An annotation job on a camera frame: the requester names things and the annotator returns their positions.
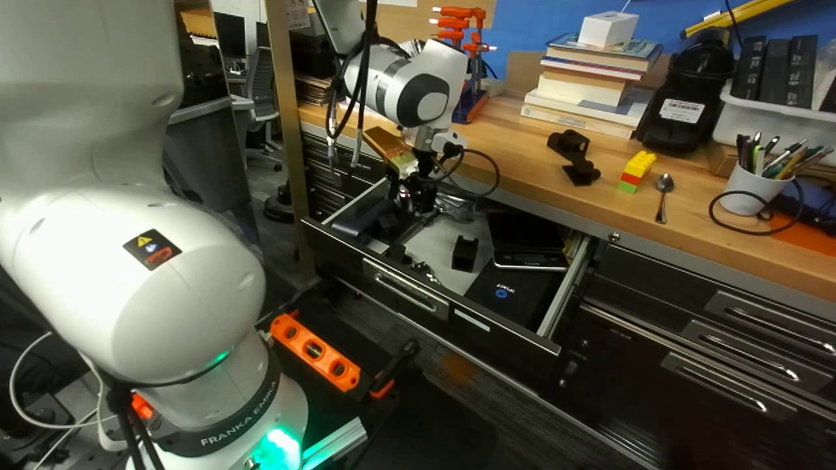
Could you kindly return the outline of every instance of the wooden desk surface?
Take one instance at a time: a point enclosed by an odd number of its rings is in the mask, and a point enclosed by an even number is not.
[[[707,204],[723,191],[723,177],[711,175],[704,156],[659,156],[636,194],[616,191],[625,162],[642,145],[635,140],[592,139],[587,160],[601,169],[592,185],[571,185],[565,175],[567,160],[546,145],[557,125],[516,118],[520,101],[508,97],[491,98],[481,118],[456,125],[468,148],[485,152],[501,168],[501,187],[541,202],[582,220],[630,233],[696,259],[707,259],[736,271],[800,290],[825,303],[836,299],[836,259],[783,242],[771,234],[742,234],[711,221]],[[320,106],[302,106],[306,122],[320,125]],[[472,156],[459,168],[463,175],[491,183],[491,168]],[[652,181],[660,172],[676,177],[676,191],[666,198],[668,225],[659,225],[659,191]],[[736,217],[740,228],[763,230],[751,217]]]

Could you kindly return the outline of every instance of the open drawer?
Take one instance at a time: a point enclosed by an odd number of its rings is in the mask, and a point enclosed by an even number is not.
[[[558,344],[549,336],[585,271],[589,239],[565,230],[568,264],[549,290],[542,310],[524,323],[468,296],[481,271],[491,267],[494,252],[482,212],[474,212],[472,221],[438,213],[400,234],[357,230],[357,220],[362,225],[382,217],[384,198],[387,183],[382,181],[333,217],[302,220],[318,275],[344,281],[498,374],[541,390],[558,358]],[[456,238],[478,238],[471,271],[452,268]]]

